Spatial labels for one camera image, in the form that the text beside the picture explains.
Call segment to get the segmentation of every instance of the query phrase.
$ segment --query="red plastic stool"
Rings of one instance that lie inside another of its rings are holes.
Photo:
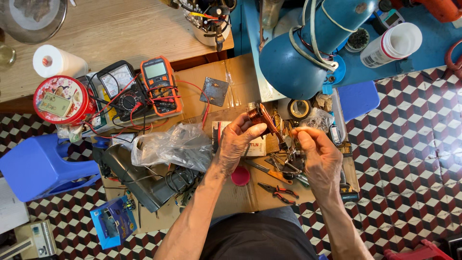
[[[422,239],[420,242],[424,246],[411,252],[395,254],[390,249],[387,249],[383,254],[388,260],[423,260],[430,257],[433,257],[434,260],[452,260],[427,239]]]

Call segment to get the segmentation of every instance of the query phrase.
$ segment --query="black shirt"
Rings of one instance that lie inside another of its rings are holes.
[[[318,256],[294,223],[241,213],[209,229],[200,259],[317,260]]]

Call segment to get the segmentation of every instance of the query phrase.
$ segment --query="tin lid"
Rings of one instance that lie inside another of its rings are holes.
[[[71,101],[69,112],[60,117],[38,107],[45,94],[51,92]],[[79,119],[88,106],[88,93],[80,81],[68,76],[53,76],[44,80],[34,93],[34,109],[43,120],[53,124],[69,124]]]

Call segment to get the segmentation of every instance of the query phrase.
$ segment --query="orange multimeter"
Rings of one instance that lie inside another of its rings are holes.
[[[178,93],[172,88],[175,86],[175,80],[170,62],[164,56],[159,56],[148,61],[142,61],[140,69],[146,92],[151,99],[156,99],[153,101],[155,113],[163,117],[180,112],[182,104],[178,97],[174,97]]]

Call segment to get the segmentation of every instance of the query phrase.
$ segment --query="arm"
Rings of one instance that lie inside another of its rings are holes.
[[[226,178],[236,169],[247,143],[257,138],[266,124],[252,126],[245,113],[223,130],[220,146],[197,187],[193,199],[162,240],[154,259],[199,259],[213,209]]]
[[[373,259],[340,197],[343,155],[322,131],[307,127],[292,133],[305,151],[305,172],[326,223],[334,259]]]

